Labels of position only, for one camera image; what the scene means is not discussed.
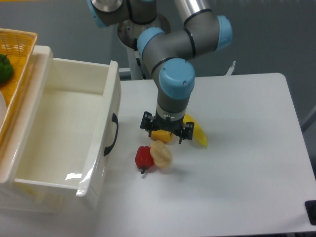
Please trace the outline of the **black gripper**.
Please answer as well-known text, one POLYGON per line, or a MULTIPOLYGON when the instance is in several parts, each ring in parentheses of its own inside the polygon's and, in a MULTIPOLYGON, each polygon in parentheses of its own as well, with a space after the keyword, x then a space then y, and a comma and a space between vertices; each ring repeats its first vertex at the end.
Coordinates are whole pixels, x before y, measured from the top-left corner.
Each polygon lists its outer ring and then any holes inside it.
POLYGON ((186 110, 177 113, 171 113, 162 108, 156 109, 156 115, 145 111, 141 120, 140 129, 147 131, 151 137, 153 131, 164 130, 173 133, 179 138, 179 144, 183 140, 191 141, 195 123, 190 121, 183 123, 183 118, 186 110))

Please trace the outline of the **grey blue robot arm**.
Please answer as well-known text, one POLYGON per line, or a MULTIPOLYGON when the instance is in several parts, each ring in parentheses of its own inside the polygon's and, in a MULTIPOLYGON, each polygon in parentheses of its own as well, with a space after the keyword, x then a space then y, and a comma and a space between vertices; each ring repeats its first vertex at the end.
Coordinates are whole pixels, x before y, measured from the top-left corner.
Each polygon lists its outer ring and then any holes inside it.
POLYGON ((144 112, 141 129, 168 131, 180 140, 191 140, 194 123, 184 121, 195 85, 191 59, 230 45, 233 29, 227 17, 215 15, 206 0, 178 0, 183 28, 170 32, 159 20, 155 0, 90 0, 97 25, 120 24, 118 37, 138 51, 158 88, 156 113, 144 112))

